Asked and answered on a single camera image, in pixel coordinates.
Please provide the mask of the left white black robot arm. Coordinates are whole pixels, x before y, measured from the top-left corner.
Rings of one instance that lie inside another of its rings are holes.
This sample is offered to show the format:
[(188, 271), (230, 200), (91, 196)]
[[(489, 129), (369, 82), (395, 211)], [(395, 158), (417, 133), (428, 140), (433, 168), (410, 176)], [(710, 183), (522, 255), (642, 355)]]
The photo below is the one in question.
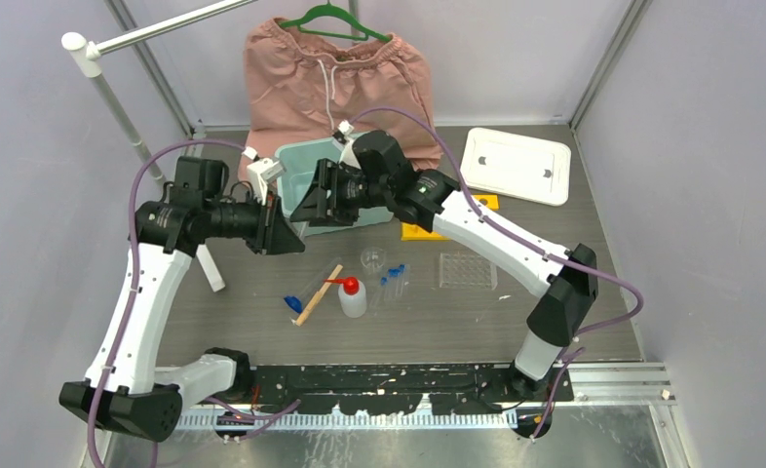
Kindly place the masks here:
[(156, 371), (157, 354), (175, 294), (208, 239), (241, 239), (255, 254), (297, 254), (305, 246), (283, 214), (271, 184), (284, 166), (256, 158), (250, 193), (223, 193), (228, 166), (183, 156), (158, 201), (132, 202), (128, 269), (99, 352), (81, 381), (66, 382), (60, 404), (93, 425), (161, 443), (182, 412), (208, 397), (239, 403), (254, 387), (245, 352), (214, 347), (197, 361)]

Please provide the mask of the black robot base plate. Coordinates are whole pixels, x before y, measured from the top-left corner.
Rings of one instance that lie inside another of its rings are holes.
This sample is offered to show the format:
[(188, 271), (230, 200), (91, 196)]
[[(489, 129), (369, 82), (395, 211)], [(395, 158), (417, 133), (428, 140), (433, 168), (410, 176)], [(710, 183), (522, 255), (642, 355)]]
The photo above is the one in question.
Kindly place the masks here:
[(257, 366), (244, 387), (215, 397), (268, 413), (298, 402), (295, 411), (309, 415), (407, 415), (423, 403), (432, 415), (496, 414), (524, 404), (541, 410), (549, 397), (571, 401), (568, 377), (553, 367), (544, 380), (528, 383), (501, 363)]

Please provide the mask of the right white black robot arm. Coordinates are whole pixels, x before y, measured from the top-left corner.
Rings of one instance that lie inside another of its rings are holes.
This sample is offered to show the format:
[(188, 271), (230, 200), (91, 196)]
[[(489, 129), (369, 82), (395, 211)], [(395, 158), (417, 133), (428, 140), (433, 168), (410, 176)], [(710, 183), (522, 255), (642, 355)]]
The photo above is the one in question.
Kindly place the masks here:
[(362, 209), (385, 208), (509, 273), (538, 299), (510, 376), (518, 397), (537, 399), (598, 296), (598, 281), (587, 271), (596, 266), (595, 252), (547, 242), (487, 208), (441, 171), (414, 169), (396, 139), (383, 131), (343, 142), (339, 162), (318, 161), (291, 221), (351, 226)]

